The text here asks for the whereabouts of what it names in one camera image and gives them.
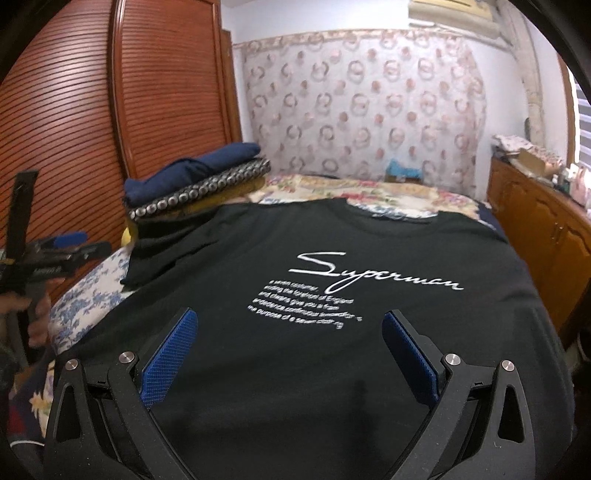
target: white wall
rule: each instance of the white wall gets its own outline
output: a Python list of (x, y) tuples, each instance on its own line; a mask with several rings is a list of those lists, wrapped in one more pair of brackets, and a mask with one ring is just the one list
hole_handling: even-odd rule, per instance
[[(408, 0), (255, 0), (240, 7), (222, 6), (222, 25), (232, 41), (259, 40), (294, 33), (348, 28), (409, 27)], [(476, 197), (484, 199), (493, 134), (524, 136), (527, 98), (517, 62), (506, 51), (469, 40), (486, 87), (487, 115), (476, 157)], [(246, 105), (242, 59), (235, 55), (242, 135), (253, 139)]]
[(556, 50), (530, 21), (531, 39), (540, 64), (546, 148), (566, 159), (569, 149), (569, 119), (566, 111), (564, 80)]

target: floral bedsheet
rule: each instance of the floral bedsheet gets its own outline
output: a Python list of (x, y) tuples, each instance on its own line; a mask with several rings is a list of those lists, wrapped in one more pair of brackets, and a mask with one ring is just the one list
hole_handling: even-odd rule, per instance
[[(276, 176), (268, 178), (264, 188), (251, 193), (243, 201), (273, 204), (335, 197), (345, 197), (351, 205), (379, 215), (426, 218), (444, 210), (462, 213), (481, 221), (479, 205), (474, 200), (459, 194), (408, 183), (331, 180), (302, 175)], [(117, 250), (55, 303), (50, 313), (49, 327), (55, 353), (60, 354), (71, 348), (110, 310), (133, 294), (131, 291), (125, 291), (120, 284), (127, 272), (129, 254), (128, 247)], [(23, 408), (30, 408), (30, 413), (35, 418), (37, 437), (30, 434), (27, 437), (23, 434), (24, 436), (15, 438), (38, 438), (38, 435), (41, 435), (42, 439), (45, 436), (48, 414), (53, 402), (54, 362), (48, 359), (48, 362), (42, 364), (42, 368), (45, 373), (39, 374), (45, 381), (39, 382), (38, 385), (29, 385), (27, 392), (23, 391), (19, 395), (26, 396), (21, 399), (19, 407), (21, 412), (24, 411)]]

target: wooden cabinet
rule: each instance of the wooden cabinet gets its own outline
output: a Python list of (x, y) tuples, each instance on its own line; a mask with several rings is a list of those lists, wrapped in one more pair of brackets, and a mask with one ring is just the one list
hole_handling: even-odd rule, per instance
[(591, 278), (591, 222), (575, 202), (495, 158), (488, 199), (554, 326), (570, 340), (562, 332), (572, 331), (569, 317)]

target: folded yellow clothing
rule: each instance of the folded yellow clothing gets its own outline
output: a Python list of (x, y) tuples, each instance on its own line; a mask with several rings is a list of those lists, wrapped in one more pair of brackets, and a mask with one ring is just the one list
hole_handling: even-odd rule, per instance
[[(232, 187), (228, 187), (222, 190), (221, 192), (215, 193), (209, 197), (205, 197), (202, 200), (189, 203), (181, 209), (174, 210), (172, 212), (161, 213), (160, 215), (156, 215), (152, 218), (176, 218), (179, 216), (188, 215), (189, 213), (195, 213), (200, 210), (212, 208), (217, 205), (221, 205), (222, 203), (226, 203), (232, 199), (242, 197), (249, 193), (255, 192), (256, 190), (259, 190), (264, 186), (265, 177), (258, 177), (257, 179), (252, 179), (244, 183), (239, 183)], [(135, 222), (127, 216), (125, 217), (125, 224), (127, 228), (125, 229), (125, 231), (123, 232), (123, 236), (121, 237), (122, 247), (134, 241), (138, 235), (138, 229)]]

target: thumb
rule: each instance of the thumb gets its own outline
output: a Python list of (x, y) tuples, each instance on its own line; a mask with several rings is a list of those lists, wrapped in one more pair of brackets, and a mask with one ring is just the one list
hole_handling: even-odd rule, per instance
[(31, 299), (21, 297), (13, 291), (10, 291), (0, 295), (0, 313), (8, 313), (11, 310), (20, 312), (26, 310), (30, 303)]

